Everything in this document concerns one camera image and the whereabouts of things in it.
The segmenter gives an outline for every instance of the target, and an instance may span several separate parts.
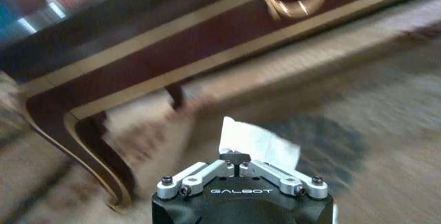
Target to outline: screw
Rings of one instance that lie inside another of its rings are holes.
[[[179,193],[183,197],[188,197],[191,193],[191,188],[187,185],[181,186],[179,189]]]
[[[306,189],[302,185],[295,186],[294,188],[294,194],[299,197],[306,195]]]
[[[323,178],[320,176],[314,176],[311,182],[314,185],[323,185]]]
[[[169,185],[169,184],[172,184],[172,177],[171,177],[171,176],[164,176],[164,177],[160,179],[160,182],[163,183],[163,185]]]

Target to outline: table leg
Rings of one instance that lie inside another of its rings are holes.
[[[48,96],[25,101],[25,117],[33,130],[66,154],[94,176],[108,193],[108,205],[118,210],[130,205],[134,177],[125,162],[101,139],[102,130],[89,117],[77,120]]]
[[[179,108],[183,107],[183,103],[184,103],[184,92],[181,90],[180,83],[173,83],[165,86],[165,90],[172,98],[171,107],[173,110],[177,110]]]

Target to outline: wooden table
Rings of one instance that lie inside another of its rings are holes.
[[[94,0],[4,48],[0,68],[21,83],[36,132],[93,174],[118,209],[130,204],[134,179],[100,138],[104,111],[159,88],[177,108],[188,77],[391,1],[303,0],[290,5],[303,15],[288,18],[276,1]]]

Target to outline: white paper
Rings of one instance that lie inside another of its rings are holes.
[[[251,159],[267,162],[281,170],[295,169],[300,147],[260,127],[223,118],[219,153],[247,153]]]

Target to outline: gold trim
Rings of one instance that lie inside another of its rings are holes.
[[[96,70],[251,0],[220,0],[20,86],[30,97]]]
[[[84,148],[84,150],[86,151],[86,153],[90,155],[90,157],[100,163],[100,165],[105,168],[105,170],[109,172],[109,174],[113,176],[117,185],[120,187],[121,190],[121,203],[118,205],[112,204],[110,202],[116,203],[117,201],[117,196],[116,193],[112,191],[112,188],[108,186],[105,180],[100,177],[100,175],[90,169],[90,167],[88,166],[88,164],[40,129],[40,127],[36,125],[28,110],[25,108],[21,108],[21,114],[25,118],[25,120],[28,121],[28,123],[32,125],[32,127],[40,132],[40,134],[42,135],[42,137],[49,140],[54,146],[64,151],[69,156],[72,156],[72,158],[84,166],[84,168],[93,174],[93,176],[96,177],[96,179],[98,180],[98,182],[101,183],[101,185],[104,186],[106,192],[109,193],[109,195],[112,196],[112,199],[109,201],[110,207],[116,210],[121,210],[124,207],[128,207],[130,205],[130,196],[128,194],[128,191],[125,189],[125,186],[122,185],[122,183],[118,180],[118,177],[114,175],[114,173],[112,172],[112,170],[106,167],[106,165],[100,161],[100,159],[94,156],[94,154],[92,153],[92,151],[86,148],[86,146],[82,144],[82,142],[80,142],[80,138],[77,137],[76,133],[74,133],[74,129],[72,129],[72,127],[74,127],[74,123],[77,122],[77,119],[70,115],[66,114],[64,116],[64,125],[65,128],[69,132],[69,134],[72,135],[73,139],[80,143],[81,147]]]
[[[185,77],[195,75],[205,71],[207,69],[231,61],[232,59],[252,53],[253,51],[264,49],[273,43],[288,39],[290,37],[303,34],[320,25],[327,24],[336,19],[348,17],[350,14],[355,14],[359,11],[366,10],[366,7],[374,7],[375,5],[391,0],[356,0],[347,5],[311,17],[310,19],[219,52],[217,54],[208,56],[207,58],[159,75],[157,77],[125,88],[124,90],[114,92],[113,94],[76,107],[72,109],[72,114],[77,119],[82,119],[101,111],[128,102],[129,100],[140,97],[147,92],[153,91],[163,86],[184,79]]]
[[[280,15],[288,18],[302,18],[311,15],[322,6],[326,0],[299,0],[291,3],[281,2],[279,0],[264,0],[269,15],[273,19],[279,19],[276,11]]]

